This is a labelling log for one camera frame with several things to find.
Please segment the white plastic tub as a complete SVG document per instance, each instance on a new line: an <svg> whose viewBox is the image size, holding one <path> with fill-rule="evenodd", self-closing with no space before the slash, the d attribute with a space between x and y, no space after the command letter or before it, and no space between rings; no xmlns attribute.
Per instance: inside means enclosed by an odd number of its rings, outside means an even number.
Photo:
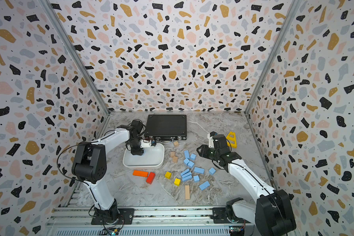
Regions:
<svg viewBox="0 0 354 236"><path fill-rule="evenodd" d="M132 155L126 150L123 165L129 169L158 169L164 161L165 148L158 143L156 146L144 148L143 155Z"/></svg>

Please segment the long speckled blue block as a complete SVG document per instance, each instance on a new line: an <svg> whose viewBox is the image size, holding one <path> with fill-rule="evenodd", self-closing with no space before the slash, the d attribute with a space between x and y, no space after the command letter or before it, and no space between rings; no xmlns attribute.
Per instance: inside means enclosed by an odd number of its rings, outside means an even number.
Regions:
<svg viewBox="0 0 354 236"><path fill-rule="evenodd" d="M190 154L189 154L189 151L188 151L188 150L185 150L185 151L184 151L184 155L185 155L185 158L186 158L186 159L190 159Z"/></svg>

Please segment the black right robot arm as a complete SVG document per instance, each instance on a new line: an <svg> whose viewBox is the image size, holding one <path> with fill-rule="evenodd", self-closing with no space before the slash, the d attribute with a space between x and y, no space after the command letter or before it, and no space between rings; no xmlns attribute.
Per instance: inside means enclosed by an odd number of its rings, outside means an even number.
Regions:
<svg viewBox="0 0 354 236"><path fill-rule="evenodd" d="M284 190L276 190L258 177L232 151L223 134L211 132L208 144L197 148L200 157L211 160L235 177L250 194L255 203L236 198L226 203L222 212L213 211L212 219L229 223L251 223L262 236L286 236L297 228L291 200Z"/></svg>

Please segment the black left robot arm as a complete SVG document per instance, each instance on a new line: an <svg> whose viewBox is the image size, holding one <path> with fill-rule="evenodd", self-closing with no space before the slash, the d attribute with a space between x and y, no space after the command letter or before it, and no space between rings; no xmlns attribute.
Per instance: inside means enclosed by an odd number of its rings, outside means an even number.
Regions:
<svg viewBox="0 0 354 236"><path fill-rule="evenodd" d="M86 184L93 200L92 223L115 224L122 217L116 199L110 193L105 180L106 155L121 144L129 146L124 154L124 166L128 168L157 169L164 160L165 148L154 139L143 138L144 124L133 120L129 125L120 125L101 138L77 145L72 173Z"/></svg>

